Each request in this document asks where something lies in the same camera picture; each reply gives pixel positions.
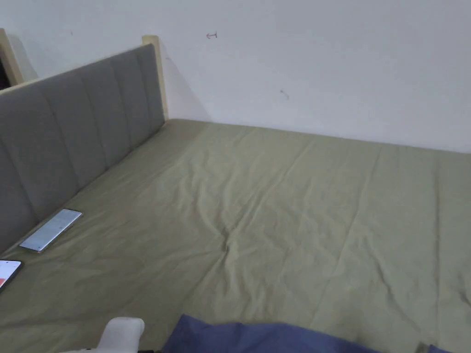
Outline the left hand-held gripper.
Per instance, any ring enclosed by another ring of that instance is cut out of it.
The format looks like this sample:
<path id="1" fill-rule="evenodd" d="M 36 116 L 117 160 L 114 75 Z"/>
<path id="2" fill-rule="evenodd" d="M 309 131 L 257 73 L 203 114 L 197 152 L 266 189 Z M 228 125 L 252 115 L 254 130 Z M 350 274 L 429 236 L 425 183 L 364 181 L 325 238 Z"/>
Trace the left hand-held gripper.
<path id="1" fill-rule="evenodd" d="M 113 318 L 105 326 L 96 351 L 98 353 L 137 353 L 144 329 L 144 321 L 140 318 Z"/>

